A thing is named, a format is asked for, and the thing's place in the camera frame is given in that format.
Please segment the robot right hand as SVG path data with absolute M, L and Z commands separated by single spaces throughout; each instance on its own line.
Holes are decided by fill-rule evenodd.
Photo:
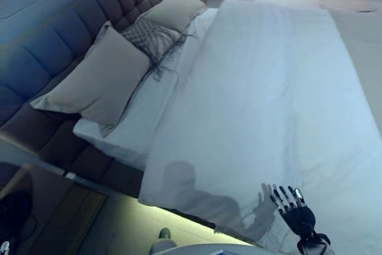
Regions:
M 316 219 L 299 188 L 279 186 L 270 195 L 271 201 L 287 226 L 298 236 L 307 237 L 315 231 Z

